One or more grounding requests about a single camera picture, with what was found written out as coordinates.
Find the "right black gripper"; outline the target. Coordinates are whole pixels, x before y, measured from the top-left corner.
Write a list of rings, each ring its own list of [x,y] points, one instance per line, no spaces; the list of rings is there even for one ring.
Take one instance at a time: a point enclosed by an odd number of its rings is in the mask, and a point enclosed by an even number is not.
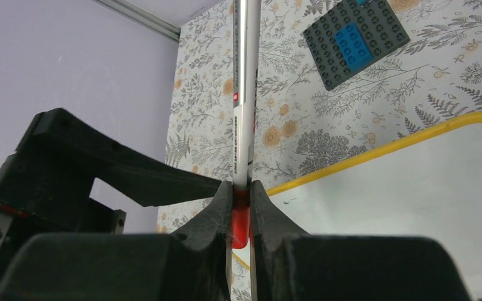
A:
[[[210,198],[170,234],[125,234],[137,204]],[[0,300],[229,300],[232,184],[167,166],[62,108],[35,115],[0,168]]]

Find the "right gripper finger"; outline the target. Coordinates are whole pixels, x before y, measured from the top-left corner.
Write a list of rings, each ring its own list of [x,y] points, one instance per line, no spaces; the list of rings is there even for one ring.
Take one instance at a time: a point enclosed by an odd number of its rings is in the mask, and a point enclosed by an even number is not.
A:
[[[254,300],[470,300],[447,251],[418,236],[310,235],[250,185]]]

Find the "red marker cap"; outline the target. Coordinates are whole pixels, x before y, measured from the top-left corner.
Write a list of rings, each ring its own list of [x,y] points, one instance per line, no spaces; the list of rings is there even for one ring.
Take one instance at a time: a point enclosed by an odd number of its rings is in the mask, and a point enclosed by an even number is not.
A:
[[[249,241],[250,199],[249,190],[233,189],[232,248],[245,248]]]

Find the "white marker pen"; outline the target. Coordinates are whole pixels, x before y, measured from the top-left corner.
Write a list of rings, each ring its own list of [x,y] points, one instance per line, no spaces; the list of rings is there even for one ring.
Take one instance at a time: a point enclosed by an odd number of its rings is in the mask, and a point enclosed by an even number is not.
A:
[[[252,182],[262,2],[233,2],[233,173],[237,191]]]

